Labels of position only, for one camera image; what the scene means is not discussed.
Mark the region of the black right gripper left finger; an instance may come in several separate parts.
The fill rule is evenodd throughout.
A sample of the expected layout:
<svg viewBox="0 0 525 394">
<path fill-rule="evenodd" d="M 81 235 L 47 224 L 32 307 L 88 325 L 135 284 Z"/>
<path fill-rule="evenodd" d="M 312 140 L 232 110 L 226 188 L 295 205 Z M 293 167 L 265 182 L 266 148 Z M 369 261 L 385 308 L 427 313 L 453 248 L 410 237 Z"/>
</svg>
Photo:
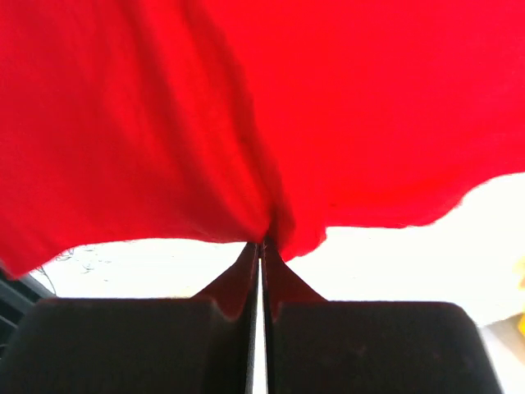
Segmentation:
<svg viewBox="0 0 525 394">
<path fill-rule="evenodd" d="M 41 300 L 1 359 L 4 393 L 249 393 L 258 247 L 190 298 Z"/>
</svg>

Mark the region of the red t shirt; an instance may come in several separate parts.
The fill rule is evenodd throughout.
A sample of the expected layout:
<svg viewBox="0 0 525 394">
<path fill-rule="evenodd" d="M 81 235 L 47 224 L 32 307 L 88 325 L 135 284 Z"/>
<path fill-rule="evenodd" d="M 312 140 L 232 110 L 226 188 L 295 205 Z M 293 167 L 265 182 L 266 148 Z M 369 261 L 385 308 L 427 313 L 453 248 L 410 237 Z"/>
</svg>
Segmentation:
<svg viewBox="0 0 525 394">
<path fill-rule="evenodd" d="M 425 226 L 524 169 L 521 1 L 4 1 L 1 265 Z"/>
</svg>

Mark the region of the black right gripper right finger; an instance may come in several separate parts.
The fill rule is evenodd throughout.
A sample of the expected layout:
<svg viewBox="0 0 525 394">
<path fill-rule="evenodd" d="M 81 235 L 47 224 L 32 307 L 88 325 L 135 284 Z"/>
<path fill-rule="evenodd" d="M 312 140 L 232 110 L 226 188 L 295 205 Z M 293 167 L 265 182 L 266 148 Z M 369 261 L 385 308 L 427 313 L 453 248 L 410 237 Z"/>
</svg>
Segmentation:
<svg viewBox="0 0 525 394">
<path fill-rule="evenodd" d="M 330 301 L 261 246 L 270 393 L 498 393 L 474 322 L 446 302 Z"/>
</svg>

